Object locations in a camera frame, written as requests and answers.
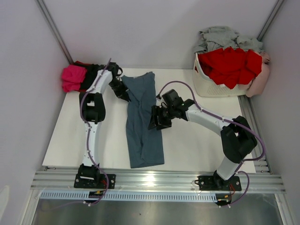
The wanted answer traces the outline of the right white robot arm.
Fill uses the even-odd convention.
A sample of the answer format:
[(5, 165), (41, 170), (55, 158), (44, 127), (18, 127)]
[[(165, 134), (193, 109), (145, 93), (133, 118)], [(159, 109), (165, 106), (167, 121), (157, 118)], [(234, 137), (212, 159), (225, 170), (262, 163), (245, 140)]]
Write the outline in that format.
[(199, 124), (221, 138), (224, 159), (213, 174), (214, 186), (225, 189), (245, 157), (257, 146), (257, 140), (247, 120), (238, 116), (230, 119), (221, 117), (198, 105), (195, 100), (182, 100), (172, 89), (162, 96), (161, 105), (151, 108), (148, 129), (162, 130), (172, 126), (173, 119), (183, 119)]

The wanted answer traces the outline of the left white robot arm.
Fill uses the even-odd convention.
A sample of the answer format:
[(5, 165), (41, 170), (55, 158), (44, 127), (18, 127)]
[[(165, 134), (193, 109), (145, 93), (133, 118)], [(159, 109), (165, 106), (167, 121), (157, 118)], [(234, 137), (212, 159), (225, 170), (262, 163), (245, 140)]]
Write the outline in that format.
[(80, 117), (85, 125), (86, 152), (78, 175), (90, 188), (96, 188), (104, 176), (97, 162), (98, 135), (106, 117), (103, 94), (106, 87), (109, 86), (117, 98), (127, 102), (130, 101), (130, 98), (128, 88), (120, 78), (123, 70), (117, 63), (110, 61), (106, 65), (94, 65), (92, 73), (95, 75), (95, 79), (89, 88), (79, 95)]

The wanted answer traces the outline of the blue-grey t-shirt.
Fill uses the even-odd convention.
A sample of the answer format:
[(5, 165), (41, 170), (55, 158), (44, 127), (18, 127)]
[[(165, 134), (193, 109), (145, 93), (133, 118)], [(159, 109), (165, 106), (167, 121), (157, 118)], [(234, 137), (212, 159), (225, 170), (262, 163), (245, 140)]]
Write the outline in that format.
[(155, 74), (138, 77), (123, 76), (130, 101), (127, 105), (126, 136), (131, 168), (143, 168), (165, 163), (160, 130), (148, 129), (151, 108), (156, 105)]

